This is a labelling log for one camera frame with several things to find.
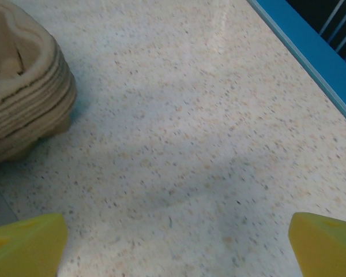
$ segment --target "speckled pattern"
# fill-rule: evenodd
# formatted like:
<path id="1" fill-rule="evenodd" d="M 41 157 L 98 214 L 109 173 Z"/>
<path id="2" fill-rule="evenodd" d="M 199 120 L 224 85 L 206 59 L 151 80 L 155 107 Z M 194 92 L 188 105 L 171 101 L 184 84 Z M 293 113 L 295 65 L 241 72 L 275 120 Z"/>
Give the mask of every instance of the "speckled pattern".
<path id="1" fill-rule="evenodd" d="M 0 165 L 20 219 L 64 214 L 59 277 L 296 277 L 292 214 L 346 220 L 346 120 L 245 0 L 15 3 L 79 88 Z"/>

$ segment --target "blue edge trim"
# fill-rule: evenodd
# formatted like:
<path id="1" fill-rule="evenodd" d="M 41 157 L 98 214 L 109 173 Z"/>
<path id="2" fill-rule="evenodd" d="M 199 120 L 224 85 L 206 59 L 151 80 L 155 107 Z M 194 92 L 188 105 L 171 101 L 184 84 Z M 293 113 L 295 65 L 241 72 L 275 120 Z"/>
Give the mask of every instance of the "blue edge trim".
<path id="1" fill-rule="evenodd" d="M 248 0 L 346 117 L 346 62 L 286 0 Z"/>

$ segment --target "stacked beige tray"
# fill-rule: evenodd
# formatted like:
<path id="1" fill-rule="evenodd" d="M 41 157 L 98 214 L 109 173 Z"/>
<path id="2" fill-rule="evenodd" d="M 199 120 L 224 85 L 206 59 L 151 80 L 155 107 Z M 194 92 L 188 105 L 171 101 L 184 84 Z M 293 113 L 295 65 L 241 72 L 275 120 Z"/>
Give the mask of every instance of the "stacked beige tray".
<path id="1" fill-rule="evenodd" d="M 39 138 L 68 130 L 76 84 L 55 39 L 0 1 L 0 162 L 23 158 Z"/>

